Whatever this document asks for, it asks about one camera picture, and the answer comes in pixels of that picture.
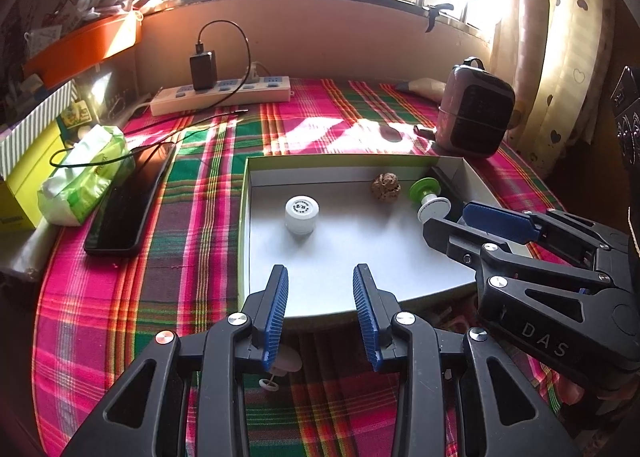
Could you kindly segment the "green white spool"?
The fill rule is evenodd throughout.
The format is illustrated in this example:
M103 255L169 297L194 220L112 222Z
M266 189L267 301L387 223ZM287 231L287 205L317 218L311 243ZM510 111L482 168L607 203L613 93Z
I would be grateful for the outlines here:
M451 202L440 195L440 184L434 177L416 180L409 189L409 198L419 205L416 217L421 224L431 218L445 218L451 211Z

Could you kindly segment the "brown carved walnut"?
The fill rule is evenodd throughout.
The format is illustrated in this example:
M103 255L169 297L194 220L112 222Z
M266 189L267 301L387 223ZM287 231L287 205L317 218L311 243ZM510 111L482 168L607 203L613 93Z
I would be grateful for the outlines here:
M394 202L400 195L401 185L395 173L385 172L372 180L370 189L372 195L381 202Z

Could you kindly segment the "small white jar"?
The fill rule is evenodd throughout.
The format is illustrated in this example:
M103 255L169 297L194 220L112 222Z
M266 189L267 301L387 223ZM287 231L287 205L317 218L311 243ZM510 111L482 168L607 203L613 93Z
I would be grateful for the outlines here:
M285 226L294 235L305 236L314 231L320 206L309 196L294 196L285 203Z

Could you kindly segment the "grey portable heater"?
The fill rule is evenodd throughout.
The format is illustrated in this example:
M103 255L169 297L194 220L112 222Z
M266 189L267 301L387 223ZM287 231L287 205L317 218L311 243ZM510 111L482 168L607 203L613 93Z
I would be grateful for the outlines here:
M468 57L451 69L438 107L437 147L449 154L488 158L500 147L512 118L512 86Z

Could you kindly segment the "plaid bedspread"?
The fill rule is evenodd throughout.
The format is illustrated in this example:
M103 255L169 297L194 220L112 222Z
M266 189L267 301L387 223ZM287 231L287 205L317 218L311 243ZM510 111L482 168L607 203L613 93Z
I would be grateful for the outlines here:
M244 165L262 154L426 154L416 124L434 102L388 84L297 80L285 104L241 117L150 119L129 134L176 132L180 145L140 253L90 258L85 227L66 228L50 258L36 313L32 395L44 452L58 455L105 390L160 330L198 333L236 310L238 221ZM303 369L270 394L247 378L256 456L386 456L397 380L367 359L331 352L332 333L299 336Z

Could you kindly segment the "green white cardboard tray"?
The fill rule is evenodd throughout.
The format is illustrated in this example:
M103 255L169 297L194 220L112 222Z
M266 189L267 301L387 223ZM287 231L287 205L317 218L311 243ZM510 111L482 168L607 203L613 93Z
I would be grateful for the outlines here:
M398 199L381 202L371 192L378 174L395 173ZM497 206L495 191L468 162L456 157L408 154L294 154L245 162L239 217L238 298L265 288L273 265L288 270L289 326L321 328L355 315L352 272L366 263L378 287L392 292L410 311L470 295L469 267L427 246L409 198L412 183L434 176L452 203ZM314 231L292 234L285 203L309 196L320 206Z

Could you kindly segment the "white pin stopper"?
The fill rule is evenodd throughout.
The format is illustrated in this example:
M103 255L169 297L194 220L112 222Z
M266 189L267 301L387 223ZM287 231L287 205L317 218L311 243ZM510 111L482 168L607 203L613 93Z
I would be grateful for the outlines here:
M270 376L260 378L258 385L267 392L277 392L280 385L276 379L285 377L288 373L297 373L302 367L303 362L299 353L293 347L281 344L280 351L269 370Z

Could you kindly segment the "black smartphone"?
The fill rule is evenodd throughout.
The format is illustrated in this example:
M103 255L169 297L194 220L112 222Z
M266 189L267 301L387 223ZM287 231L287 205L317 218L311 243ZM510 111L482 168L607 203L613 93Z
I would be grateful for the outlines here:
M96 208L84 242L87 255L133 257L140 251L152 204L175 151L174 143L161 143L122 162Z

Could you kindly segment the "heart pattern curtain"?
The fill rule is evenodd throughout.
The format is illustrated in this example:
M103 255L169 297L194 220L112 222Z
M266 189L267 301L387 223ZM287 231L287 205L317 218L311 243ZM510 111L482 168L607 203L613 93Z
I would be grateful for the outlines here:
M610 62L614 0L503 0L490 70L511 84L508 143L540 176L590 143Z

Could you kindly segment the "black window hook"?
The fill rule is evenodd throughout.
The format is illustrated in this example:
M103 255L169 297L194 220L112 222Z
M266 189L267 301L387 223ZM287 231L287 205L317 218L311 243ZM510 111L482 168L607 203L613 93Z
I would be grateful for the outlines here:
M445 10L454 10L454 6L450 3L427 6L427 8L425 9L427 18L427 27L425 29L426 33L430 33L433 31L437 17Z

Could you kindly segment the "green tissue pack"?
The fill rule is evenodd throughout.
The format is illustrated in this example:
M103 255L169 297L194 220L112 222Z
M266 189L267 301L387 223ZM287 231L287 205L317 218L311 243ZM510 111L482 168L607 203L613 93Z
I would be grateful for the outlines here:
M37 191L43 218L58 226L84 223L111 186L122 163L132 163L124 133L95 125Z

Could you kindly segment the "yellow green box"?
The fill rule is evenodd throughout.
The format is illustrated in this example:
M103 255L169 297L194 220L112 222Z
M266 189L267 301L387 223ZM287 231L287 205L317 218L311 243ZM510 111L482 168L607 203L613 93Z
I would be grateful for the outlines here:
M8 179L1 179L1 232L33 231L42 214L37 192L53 172L50 158L63 143L55 121L38 136L25 154L17 161Z

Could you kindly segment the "striped white box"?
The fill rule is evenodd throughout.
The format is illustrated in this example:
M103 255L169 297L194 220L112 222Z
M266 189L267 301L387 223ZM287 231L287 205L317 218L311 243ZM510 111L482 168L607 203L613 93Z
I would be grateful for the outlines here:
M27 149L61 112L77 99L77 95L75 81L66 82L43 99L22 121L1 134L0 157L3 180L9 178Z

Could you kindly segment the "black charger adapter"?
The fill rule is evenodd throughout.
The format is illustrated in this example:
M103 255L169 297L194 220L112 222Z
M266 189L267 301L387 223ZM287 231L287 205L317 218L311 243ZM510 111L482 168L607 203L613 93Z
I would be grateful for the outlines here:
M215 53L201 52L190 57L192 86L195 92L207 91L217 82Z

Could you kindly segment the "white power strip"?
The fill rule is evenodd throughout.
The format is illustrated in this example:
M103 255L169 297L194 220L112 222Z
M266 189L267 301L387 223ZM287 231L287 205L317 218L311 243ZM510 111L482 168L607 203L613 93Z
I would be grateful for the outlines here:
M163 88L151 100L151 113L160 117L212 106L267 104L291 99L288 76L261 76L257 82L240 82L240 79L220 80L205 91L194 91L192 85Z

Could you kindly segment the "orange plastic bin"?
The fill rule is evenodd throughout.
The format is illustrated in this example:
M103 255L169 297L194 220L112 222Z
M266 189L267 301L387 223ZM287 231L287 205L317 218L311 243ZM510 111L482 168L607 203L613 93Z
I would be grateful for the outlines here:
M142 20L142 13L133 10L86 24L29 59L23 66L24 77L35 74L45 88L55 88L135 46L141 38Z

